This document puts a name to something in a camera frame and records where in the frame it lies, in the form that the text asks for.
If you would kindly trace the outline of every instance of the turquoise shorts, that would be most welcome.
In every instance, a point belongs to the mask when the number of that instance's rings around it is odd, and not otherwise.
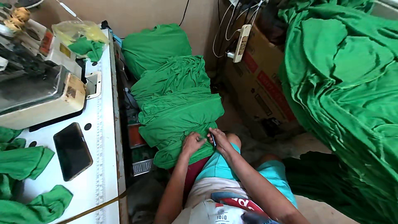
[[[231,145],[240,153],[237,145],[233,143],[231,143]],[[296,199],[286,180],[285,165],[283,163],[277,160],[267,161],[261,164],[256,170],[271,184],[273,184],[297,208]],[[195,182],[206,177],[218,177],[232,181],[239,181],[239,178],[218,151],[216,151],[207,161]]]

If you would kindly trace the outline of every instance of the black phone screen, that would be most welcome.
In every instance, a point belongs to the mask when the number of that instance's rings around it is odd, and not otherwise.
[[[72,123],[54,135],[64,181],[70,181],[93,163],[82,130]]]

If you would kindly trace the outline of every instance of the white table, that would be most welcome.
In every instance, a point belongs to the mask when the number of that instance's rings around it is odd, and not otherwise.
[[[101,94],[96,98],[87,100],[81,115],[43,127],[34,132],[29,132],[26,129],[19,136],[19,138],[27,140],[27,146],[32,141],[36,141],[37,145],[46,146],[55,152],[54,157],[36,180],[25,180],[22,200],[29,202],[37,195],[50,191],[55,185],[63,185],[73,194],[69,207],[60,218],[51,222],[52,224],[67,220],[110,201],[124,192],[126,188],[113,42],[108,30],[103,30],[103,32],[111,40],[109,46],[106,47],[97,65],[93,66],[89,60],[86,63],[86,74],[94,71],[101,72]],[[73,180],[65,182],[62,177],[53,136],[73,122],[79,123],[82,129],[93,158],[93,164]],[[87,123],[90,123],[92,127],[86,131],[84,126]],[[80,217],[71,223],[127,223],[126,198]]]

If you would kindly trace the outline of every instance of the knee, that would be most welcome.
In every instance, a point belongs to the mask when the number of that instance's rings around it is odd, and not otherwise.
[[[261,164],[263,164],[267,161],[271,161],[271,160],[277,160],[279,162],[282,162],[282,159],[279,158],[279,156],[277,156],[275,154],[267,153],[261,157]]]
[[[229,142],[237,145],[237,147],[241,149],[242,143],[240,142],[240,139],[236,134],[228,133],[226,134],[226,138],[228,139]]]

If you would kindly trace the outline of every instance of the hand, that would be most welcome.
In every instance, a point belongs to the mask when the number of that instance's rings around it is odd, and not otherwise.
[[[191,132],[185,137],[182,143],[182,150],[180,155],[188,155],[189,158],[196,152],[202,145],[207,141],[206,138],[201,139],[201,136],[197,132]]]
[[[213,133],[214,138],[215,138],[215,141],[216,141],[216,143],[217,143],[217,150],[218,150],[220,153],[223,153],[223,152],[225,152],[226,150],[229,150],[229,149],[231,149],[231,148],[233,149],[231,143],[230,143],[230,142],[228,141],[228,139],[226,138],[225,133],[222,132],[220,129],[218,129],[218,128],[209,128],[209,131],[210,131],[211,133]],[[209,137],[210,143],[213,144],[213,140],[211,139],[210,133],[207,134],[207,137]]]

